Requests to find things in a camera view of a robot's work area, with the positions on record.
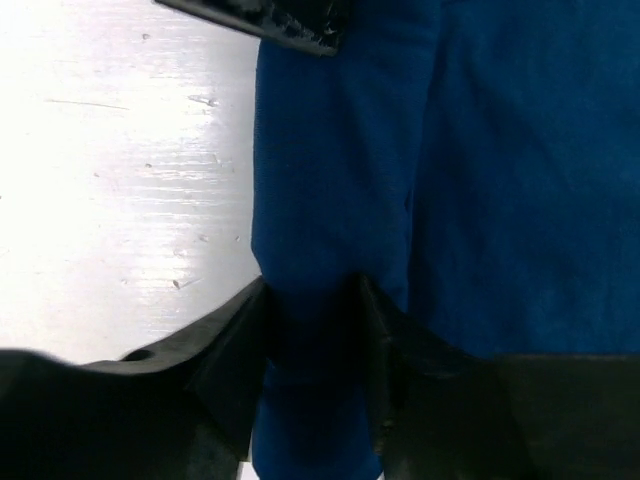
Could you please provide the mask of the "blue Mickey Mouse t-shirt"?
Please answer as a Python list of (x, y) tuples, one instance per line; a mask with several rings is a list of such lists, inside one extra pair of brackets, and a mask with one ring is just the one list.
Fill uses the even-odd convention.
[(354, 273), (477, 356), (637, 351), (638, 3), (358, 1), (332, 58), (262, 42), (252, 250), (262, 479), (380, 475)]

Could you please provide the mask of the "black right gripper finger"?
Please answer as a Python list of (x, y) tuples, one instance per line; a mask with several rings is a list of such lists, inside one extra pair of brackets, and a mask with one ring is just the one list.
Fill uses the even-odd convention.
[(350, 16), (345, 0), (158, 0), (186, 15), (316, 56), (334, 56)]

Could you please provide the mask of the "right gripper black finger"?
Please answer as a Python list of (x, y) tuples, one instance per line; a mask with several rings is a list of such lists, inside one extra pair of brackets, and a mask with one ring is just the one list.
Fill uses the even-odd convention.
[(352, 283), (372, 446), (388, 479), (635, 479), (639, 359), (479, 359)]
[(119, 360), (74, 365), (3, 351), (2, 477), (236, 478), (266, 366), (267, 299), (255, 280)]

